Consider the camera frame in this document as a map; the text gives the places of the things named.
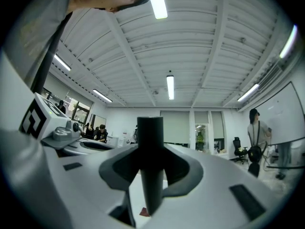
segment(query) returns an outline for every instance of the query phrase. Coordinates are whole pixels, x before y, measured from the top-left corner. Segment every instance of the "floor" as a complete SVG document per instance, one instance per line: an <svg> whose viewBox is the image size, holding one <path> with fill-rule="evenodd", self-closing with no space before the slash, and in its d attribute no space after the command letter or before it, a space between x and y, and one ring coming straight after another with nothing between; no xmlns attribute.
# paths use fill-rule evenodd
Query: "floor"
<svg viewBox="0 0 305 229"><path fill-rule="evenodd" d="M248 163L244 162L241 164L240 161L236 162L238 166L248 171ZM290 169L287 171L286 177L283 180L275 178L275 175L278 173L278 169L266 168L268 164L265 162L264 168L260 169L258 179L266 184L278 198L283 198L288 195L297 185L300 176L302 175L304 169Z"/></svg>

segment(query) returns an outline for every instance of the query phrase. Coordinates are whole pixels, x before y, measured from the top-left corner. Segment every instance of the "black pole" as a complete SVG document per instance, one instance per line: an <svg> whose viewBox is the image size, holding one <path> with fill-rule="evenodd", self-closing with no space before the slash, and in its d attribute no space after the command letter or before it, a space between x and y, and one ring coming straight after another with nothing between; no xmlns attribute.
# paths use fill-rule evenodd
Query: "black pole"
<svg viewBox="0 0 305 229"><path fill-rule="evenodd" d="M138 117L138 148L146 207L152 215L162 203L163 117Z"/></svg>
<svg viewBox="0 0 305 229"><path fill-rule="evenodd" d="M49 46L49 49L41 62L41 65L37 71L37 74L35 75L33 84L31 86L31 90L33 93L41 94L41 92L43 90L43 85L47 79L47 75L48 75L51 63L53 61L54 55L56 53L56 49L58 47L58 42L61 38L61 35L63 33L63 30L65 29L67 22L71 18L71 15L72 15L72 13L70 13L66 16L66 18L61 22L57 31L53 35L53 39Z"/></svg>

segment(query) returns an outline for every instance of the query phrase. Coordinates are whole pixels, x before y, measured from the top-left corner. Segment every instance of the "white shirt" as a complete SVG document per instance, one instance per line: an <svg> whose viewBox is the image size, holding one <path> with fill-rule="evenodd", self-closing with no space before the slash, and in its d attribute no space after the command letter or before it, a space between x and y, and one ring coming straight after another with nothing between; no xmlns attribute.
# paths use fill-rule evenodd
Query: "white shirt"
<svg viewBox="0 0 305 229"><path fill-rule="evenodd" d="M265 122L260 121L260 131L258 137L258 145L262 145L267 141L266 132L268 131L268 126ZM250 124L248 126L248 135L250 136L251 145L255 146L257 142L257 134L258 134L258 121L253 125Z"/></svg>

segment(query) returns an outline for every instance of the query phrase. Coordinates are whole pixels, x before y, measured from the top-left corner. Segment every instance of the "whiteboard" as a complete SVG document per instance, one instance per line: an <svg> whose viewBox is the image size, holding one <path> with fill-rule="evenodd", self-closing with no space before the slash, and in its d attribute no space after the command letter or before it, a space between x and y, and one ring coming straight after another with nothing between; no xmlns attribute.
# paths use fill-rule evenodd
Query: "whiteboard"
<svg viewBox="0 0 305 229"><path fill-rule="evenodd" d="M305 119L292 83L256 107L259 119L272 129L271 145L305 138Z"/></svg>

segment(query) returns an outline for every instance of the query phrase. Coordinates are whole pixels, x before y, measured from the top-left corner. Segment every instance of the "vent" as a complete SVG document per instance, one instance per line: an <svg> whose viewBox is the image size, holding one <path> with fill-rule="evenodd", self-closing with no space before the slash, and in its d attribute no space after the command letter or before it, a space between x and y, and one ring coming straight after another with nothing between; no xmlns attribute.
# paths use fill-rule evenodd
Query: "vent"
<svg viewBox="0 0 305 229"><path fill-rule="evenodd" d="M260 81L259 91L263 91L270 83L272 83L281 73L283 70L278 66L275 65L271 68L271 70L265 75L265 77Z"/></svg>

